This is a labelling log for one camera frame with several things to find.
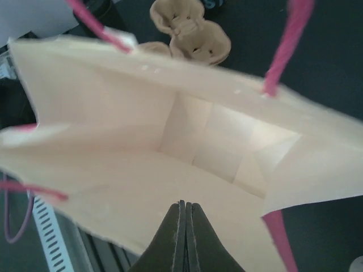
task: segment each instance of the gray floor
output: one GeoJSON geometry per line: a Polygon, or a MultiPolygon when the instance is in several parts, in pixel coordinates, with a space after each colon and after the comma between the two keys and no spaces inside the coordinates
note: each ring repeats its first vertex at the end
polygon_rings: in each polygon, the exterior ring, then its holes
{"type": "MultiPolygon", "coordinates": [[[[10,224],[12,234],[22,224],[27,208],[27,196],[10,196],[10,224]]],[[[40,244],[38,232],[33,220],[30,221],[24,235],[15,244],[8,244],[4,237],[4,194],[0,193],[0,271],[8,272],[49,272],[40,244]]]]}

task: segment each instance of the cream paper bag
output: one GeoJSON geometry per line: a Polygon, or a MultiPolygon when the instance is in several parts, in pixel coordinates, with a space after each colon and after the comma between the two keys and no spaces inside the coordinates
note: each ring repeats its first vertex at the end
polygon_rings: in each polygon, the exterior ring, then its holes
{"type": "Polygon", "coordinates": [[[1,168],[132,252],[183,199],[246,271],[284,271],[262,215],[363,194],[363,126],[286,87],[89,39],[9,46],[39,124],[0,133],[1,168]]]}

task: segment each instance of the open paper bag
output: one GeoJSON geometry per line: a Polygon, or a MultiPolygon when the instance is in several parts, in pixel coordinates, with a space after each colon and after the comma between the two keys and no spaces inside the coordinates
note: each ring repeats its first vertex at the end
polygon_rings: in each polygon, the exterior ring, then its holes
{"type": "Polygon", "coordinates": [[[363,126],[286,87],[75,37],[9,46],[38,126],[0,133],[1,168],[135,253],[184,199],[246,271],[292,271],[261,216],[273,229],[285,207],[363,194],[363,126]]]}

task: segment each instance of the white perforated metal strip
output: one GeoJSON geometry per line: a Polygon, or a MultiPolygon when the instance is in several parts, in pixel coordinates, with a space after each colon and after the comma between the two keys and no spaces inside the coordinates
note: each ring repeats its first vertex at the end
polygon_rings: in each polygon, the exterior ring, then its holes
{"type": "Polygon", "coordinates": [[[33,217],[49,272],[74,272],[54,209],[35,197],[33,217]]]}

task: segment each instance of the black pointed object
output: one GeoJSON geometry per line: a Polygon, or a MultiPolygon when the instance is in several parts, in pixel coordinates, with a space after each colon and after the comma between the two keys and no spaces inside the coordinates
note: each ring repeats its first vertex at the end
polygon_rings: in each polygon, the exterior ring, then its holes
{"type": "Polygon", "coordinates": [[[171,205],[149,247],[130,272],[244,272],[197,203],[171,205]]]}

